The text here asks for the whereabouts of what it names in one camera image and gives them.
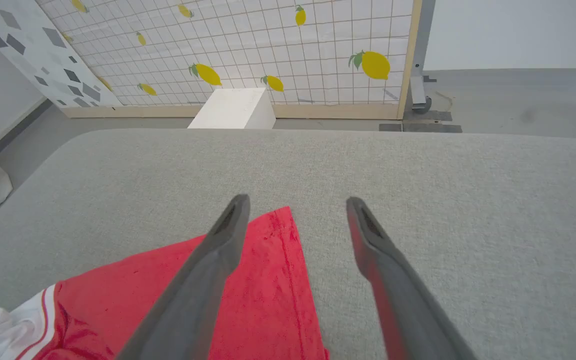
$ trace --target caster wheel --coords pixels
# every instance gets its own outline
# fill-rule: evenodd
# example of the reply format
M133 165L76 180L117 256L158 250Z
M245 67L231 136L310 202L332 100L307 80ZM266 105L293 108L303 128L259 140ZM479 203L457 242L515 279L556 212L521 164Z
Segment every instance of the caster wheel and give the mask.
M425 114L428 112L428 110L430 110L430 107L432 107L432 105L433 105L432 98L430 98L430 96L426 96L425 107L423 107L423 109L412 109L412 112L414 112L415 114Z

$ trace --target white grid paper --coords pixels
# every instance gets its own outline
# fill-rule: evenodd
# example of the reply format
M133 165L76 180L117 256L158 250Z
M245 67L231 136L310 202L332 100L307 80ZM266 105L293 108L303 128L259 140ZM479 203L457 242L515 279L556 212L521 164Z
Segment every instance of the white grid paper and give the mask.
M196 105L219 88L283 83L275 104L397 104L408 46L413 0L39 0L60 32L124 105ZM194 13L181 14L178 5ZM306 12L297 26L295 7ZM139 43L136 32L146 39ZM387 57L387 80L348 66L359 51ZM210 66L213 86L191 75ZM157 96L138 84L150 85Z

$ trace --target wooden frame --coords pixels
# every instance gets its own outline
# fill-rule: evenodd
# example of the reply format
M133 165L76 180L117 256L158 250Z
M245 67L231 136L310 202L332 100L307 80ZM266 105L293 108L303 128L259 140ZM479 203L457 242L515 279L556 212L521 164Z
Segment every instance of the wooden frame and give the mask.
M422 0L413 0L410 32L406 50L403 82L398 104L342 104L342 105L273 105L277 119L375 119L402 120L410 88L415 45L418 36ZM194 117L201 105L191 106L118 106L67 107L61 109L67 117Z

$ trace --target green leaf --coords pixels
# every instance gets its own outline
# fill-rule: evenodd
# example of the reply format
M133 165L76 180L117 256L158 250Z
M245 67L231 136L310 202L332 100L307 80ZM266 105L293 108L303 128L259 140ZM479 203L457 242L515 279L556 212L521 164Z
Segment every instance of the green leaf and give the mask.
M362 64L362 60L364 59L364 51L359 52L354 57L354 67L359 70L359 66Z

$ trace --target folded garment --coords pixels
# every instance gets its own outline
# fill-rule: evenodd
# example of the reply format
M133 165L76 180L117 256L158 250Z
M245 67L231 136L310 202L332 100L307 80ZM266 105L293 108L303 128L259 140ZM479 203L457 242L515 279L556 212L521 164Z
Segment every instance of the folded garment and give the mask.
M0 308L0 359L114 358L203 239L138 253L60 281L12 312ZM209 358L329 358L290 208L248 224Z

